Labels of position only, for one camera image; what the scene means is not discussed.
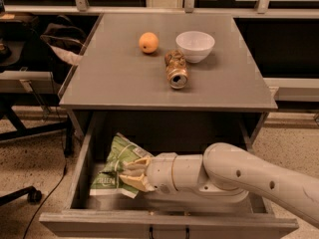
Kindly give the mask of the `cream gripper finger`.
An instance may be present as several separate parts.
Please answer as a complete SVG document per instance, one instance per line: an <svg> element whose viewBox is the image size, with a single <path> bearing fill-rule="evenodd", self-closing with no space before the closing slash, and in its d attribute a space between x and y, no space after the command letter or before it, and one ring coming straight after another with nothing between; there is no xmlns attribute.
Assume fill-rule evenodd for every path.
<svg viewBox="0 0 319 239"><path fill-rule="evenodd" d="M132 177L140 177L141 175L146 173L146 170L151 162L151 158L149 156L136 159L133 162L129 162L124 166L123 175L132 176Z"/></svg>
<svg viewBox="0 0 319 239"><path fill-rule="evenodd" d="M142 192L152 192L155 190L149 183L148 178L142 174L140 176L120 175L120 179L124 184L127 184Z"/></svg>

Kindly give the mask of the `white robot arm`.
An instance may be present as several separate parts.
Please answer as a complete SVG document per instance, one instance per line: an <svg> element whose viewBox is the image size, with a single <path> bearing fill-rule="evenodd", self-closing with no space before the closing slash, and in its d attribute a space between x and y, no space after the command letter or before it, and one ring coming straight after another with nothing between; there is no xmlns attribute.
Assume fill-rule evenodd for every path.
<svg viewBox="0 0 319 239"><path fill-rule="evenodd" d="M319 179L271 164L229 143L214 143L203 154L168 152L126 162L120 179L143 192L192 192L212 199L251 192L319 226Z"/></svg>

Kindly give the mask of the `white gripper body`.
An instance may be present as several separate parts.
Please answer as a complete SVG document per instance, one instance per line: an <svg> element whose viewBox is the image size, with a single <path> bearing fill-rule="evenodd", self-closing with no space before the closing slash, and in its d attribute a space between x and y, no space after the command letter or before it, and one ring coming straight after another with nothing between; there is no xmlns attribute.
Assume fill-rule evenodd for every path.
<svg viewBox="0 0 319 239"><path fill-rule="evenodd" d="M172 168L177 154L165 152L155 156L148 168L147 178L155 192L161 194L175 194L176 189L172 179Z"/></svg>

